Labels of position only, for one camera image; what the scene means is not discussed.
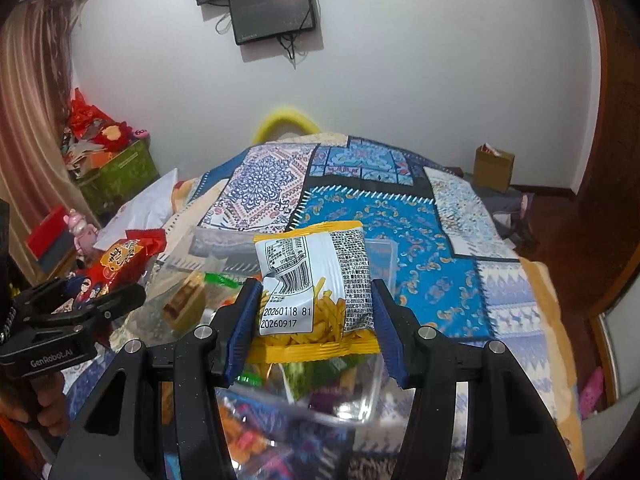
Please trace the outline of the person's left hand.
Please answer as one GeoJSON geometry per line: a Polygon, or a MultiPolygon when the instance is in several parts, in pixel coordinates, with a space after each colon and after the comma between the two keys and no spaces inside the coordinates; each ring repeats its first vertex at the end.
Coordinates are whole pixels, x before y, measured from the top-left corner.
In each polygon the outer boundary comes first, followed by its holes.
{"type": "MultiPolygon", "coordinates": [[[[70,418],[66,412],[64,394],[65,378],[61,372],[42,376],[32,381],[40,408],[37,419],[41,426],[53,437],[62,437],[70,429],[70,418]]],[[[1,387],[1,414],[14,422],[26,424],[29,414],[15,392],[1,387]]]]}

